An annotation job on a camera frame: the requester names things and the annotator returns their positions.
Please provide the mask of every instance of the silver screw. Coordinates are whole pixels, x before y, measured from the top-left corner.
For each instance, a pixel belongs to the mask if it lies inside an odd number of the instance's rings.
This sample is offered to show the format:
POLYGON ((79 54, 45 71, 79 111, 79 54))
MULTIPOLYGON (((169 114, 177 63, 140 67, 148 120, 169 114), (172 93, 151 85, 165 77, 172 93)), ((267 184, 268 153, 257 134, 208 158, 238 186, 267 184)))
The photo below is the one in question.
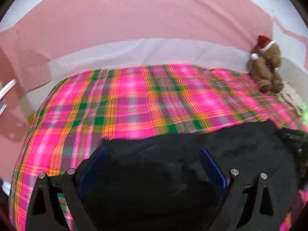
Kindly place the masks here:
POLYGON ((261 178, 264 179, 264 180, 267 178, 267 174, 265 174, 265 173, 261 173, 260 176, 261 176, 261 178))
POLYGON ((231 174, 233 174, 234 176, 238 175, 239 173, 240 172, 236 168, 231 169, 231 174))
POLYGON ((68 169, 66 172, 67 172, 67 174, 69 174, 69 175, 73 175, 73 174, 75 173, 75 169, 70 168, 70 169, 68 169))
POLYGON ((38 175, 38 177, 40 178, 40 179, 43 179, 44 177, 45 177, 45 173, 40 173, 39 175, 38 175))

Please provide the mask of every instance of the plaid bedsheet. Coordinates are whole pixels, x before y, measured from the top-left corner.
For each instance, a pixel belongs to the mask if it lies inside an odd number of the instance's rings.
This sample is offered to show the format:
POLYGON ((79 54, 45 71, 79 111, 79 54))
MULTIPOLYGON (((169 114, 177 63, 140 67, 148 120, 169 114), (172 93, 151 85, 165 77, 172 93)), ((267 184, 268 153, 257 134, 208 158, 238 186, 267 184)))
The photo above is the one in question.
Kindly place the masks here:
MULTIPOLYGON (((307 130, 274 95, 258 92, 247 74, 189 64, 100 69, 60 82, 30 128, 17 161, 10 218, 25 230, 27 207, 39 173, 76 168, 101 137, 143 139, 165 133, 211 132, 271 119, 278 127, 307 130)), ((59 194, 70 228, 73 221, 59 194)), ((308 194, 299 192, 280 230, 288 230, 308 194)))

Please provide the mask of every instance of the red hat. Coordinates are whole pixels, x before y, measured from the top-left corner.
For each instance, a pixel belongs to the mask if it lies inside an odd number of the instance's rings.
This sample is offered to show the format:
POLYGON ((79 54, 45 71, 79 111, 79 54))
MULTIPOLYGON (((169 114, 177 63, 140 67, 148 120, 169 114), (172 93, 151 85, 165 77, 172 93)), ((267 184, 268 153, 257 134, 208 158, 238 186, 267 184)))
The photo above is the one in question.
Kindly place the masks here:
POLYGON ((259 36, 258 38, 258 48, 260 52, 265 52, 268 50, 275 42, 272 41, 267 36, 259 36))

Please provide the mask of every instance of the teddy bear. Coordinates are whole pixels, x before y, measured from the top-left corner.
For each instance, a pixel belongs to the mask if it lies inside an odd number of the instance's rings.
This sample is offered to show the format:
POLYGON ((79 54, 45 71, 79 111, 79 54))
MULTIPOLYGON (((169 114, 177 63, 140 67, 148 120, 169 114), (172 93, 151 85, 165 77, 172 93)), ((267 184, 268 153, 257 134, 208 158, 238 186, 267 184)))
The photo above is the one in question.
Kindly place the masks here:
POLYGON ((283 88, 282 78, 277 72, 281 64, 281 51, 277 43, 267 36, 259 36, 257 46, 251 54, 250 75, 261 92, 279 93, 283 88))

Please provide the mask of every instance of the black cloth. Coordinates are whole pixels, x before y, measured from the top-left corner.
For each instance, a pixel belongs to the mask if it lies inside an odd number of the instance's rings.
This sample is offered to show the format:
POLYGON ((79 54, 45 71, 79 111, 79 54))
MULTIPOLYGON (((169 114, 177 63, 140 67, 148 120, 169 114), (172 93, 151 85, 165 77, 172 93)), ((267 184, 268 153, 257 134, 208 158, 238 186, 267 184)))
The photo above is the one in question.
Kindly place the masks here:
POLYGON ((202 146, 225 174, 264 172, 281 221, 296 195, 295 162, 272 122, 245 123, 209 134, 102 140, 107 164, 82 199, 101 230, 206 230, 222 204, 199 161, 202 146))

